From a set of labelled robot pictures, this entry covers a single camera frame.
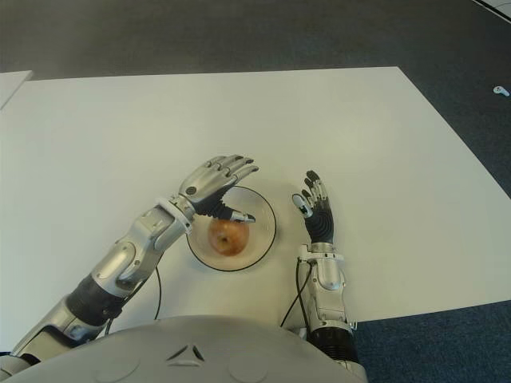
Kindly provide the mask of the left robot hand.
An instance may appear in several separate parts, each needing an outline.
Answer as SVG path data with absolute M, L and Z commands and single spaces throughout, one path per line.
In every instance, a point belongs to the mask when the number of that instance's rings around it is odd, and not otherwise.
M 259 167 L 246 156 L 216 156 L 199 166 L 180 185 L 174 202 L 190 207 L 193 214 L 238 223 L 254 223 L 256 218 L 225 204 L 224 195 Z

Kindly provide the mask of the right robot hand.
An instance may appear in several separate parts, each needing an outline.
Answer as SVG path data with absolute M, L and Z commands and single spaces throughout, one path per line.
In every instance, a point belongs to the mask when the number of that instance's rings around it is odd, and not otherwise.
M 303 217 L 311 243 L 334 243 L 335 223 L 327 189 L 319 175 L 309 170 L 304 183 L 307 190 L 292 195 L 291 200 Z

